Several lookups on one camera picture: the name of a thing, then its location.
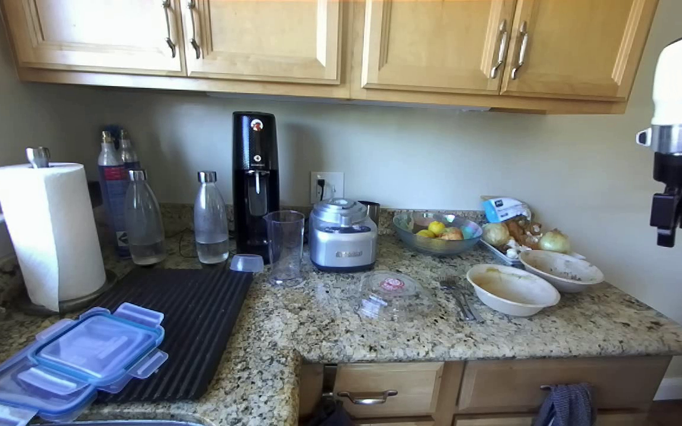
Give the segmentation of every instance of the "water bottle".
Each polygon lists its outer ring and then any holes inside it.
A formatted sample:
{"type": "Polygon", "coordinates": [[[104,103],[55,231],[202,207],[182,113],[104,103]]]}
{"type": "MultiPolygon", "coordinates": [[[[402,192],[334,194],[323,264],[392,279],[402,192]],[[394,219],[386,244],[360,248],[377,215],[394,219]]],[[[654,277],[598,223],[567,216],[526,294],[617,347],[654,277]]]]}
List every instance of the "water bottle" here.
{"type": "Polygon", "coordinates": [[[118,256],[127,258],[130,252],[123,213],[128,176],[123,161],[114,149],[114,140],[109,131],[102,132],[102,151],[99,153],[97,164],[105,212],[114,232],[114,248],[118,256]]]}
{"type": "Polygon", "coordinates": [[[216,172],[198,172],[200,190],[194,202],[194,239],[201,263],[214,264],[228,259],[228,221],[225,202],[217,190],[216,172]]]}
{"type": "Polygon", "coordinates": [[[136,154],[133,145],[130,143],[130,135],[125,129],[120,130],[120,148],[117,150],[120,154],[120,160],[123,162],[126,170],[141,168],[138,154],[136,154]]]}
{"type": "Polygon", "coordinates": [[[128,170],[130,185],[125,194],[125,224],[133,263],[143,266],[162,262],[165,251],[165,229],[154,192],[146,183],[143,169],[128,170]]]}

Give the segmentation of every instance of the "electrical outlet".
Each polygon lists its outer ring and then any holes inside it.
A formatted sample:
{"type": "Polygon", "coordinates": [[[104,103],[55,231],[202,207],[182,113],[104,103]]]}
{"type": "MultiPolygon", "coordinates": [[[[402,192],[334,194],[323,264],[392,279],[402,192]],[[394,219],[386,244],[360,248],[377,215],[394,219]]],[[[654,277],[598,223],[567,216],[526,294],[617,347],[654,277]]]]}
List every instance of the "electrical outlet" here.
{"type": "Polygon", "coordinates": [[[343,197],[342,172],[310,172],[309,173],[309,202],[314,205],[324,199],[343,197]],[[325,180],[325,187],[317,184],[320,179],[325,180]]]}

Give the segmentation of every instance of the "paper towel roll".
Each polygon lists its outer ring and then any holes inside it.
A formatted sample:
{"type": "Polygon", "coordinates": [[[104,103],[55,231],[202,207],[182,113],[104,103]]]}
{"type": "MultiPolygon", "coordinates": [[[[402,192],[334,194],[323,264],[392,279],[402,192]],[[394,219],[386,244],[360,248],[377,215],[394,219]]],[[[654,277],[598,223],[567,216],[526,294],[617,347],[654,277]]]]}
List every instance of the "paper towel roll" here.
{"type": "Polygon", "coordinates": [[[104,284],[83,165],[0,167],[0,204],[33,303],[58,312],[104,284]]]}

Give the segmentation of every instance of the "fork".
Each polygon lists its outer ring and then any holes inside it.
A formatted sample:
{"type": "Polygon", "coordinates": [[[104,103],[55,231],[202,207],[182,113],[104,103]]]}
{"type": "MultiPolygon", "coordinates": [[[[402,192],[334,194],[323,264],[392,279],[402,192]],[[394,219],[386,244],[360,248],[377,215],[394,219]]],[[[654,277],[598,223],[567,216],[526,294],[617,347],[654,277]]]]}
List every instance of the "fork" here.
{"type": "Polygon", "coordinates": [[[463,288],[463,286],[459,284],[458,277],[454,276],[441,277],[439,279],[439,283],[441,284],[441,288],[444,289],[448,288],[449,291],[454,293],[455,299],[457,298],[457,295],[462,297],[462,302],[458,303],[462,307],[462,310],[465,311],[466,320],[472,320],[477,322],[484,321],[484,319],[481,317],[481,314],[477,313],[477,311],[470,304],[470,301],[468,301],[467,289],[463,288]]]}

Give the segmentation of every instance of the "dish towel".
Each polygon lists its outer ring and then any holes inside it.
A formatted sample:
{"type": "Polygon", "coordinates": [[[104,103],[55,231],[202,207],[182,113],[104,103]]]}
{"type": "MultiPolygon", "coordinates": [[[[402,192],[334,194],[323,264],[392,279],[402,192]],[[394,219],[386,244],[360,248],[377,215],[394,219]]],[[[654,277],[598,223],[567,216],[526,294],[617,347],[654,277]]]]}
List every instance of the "dish towel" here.
{"type": "Polygon", "coordinates": [[[552,385],[549,387],[533,426],[593,426],[596,408],[591,399],[591,385],[552,385]]]}
{"type": "Polygon", "coordinates": [[[323,397],[306,426],[354,426],[354,422],[344,409],[343,402],[323,397]]]}

